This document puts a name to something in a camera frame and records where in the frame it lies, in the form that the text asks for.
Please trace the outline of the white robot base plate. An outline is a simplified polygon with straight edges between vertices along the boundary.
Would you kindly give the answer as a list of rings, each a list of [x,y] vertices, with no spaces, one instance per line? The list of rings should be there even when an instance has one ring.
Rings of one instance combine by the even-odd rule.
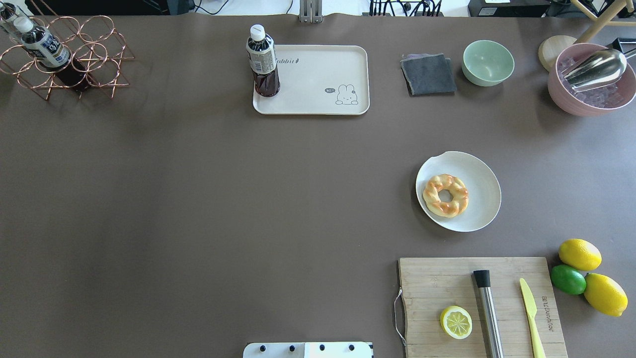
[[[252,343],[243,358],[373,358],[369,342],[279,342]]]

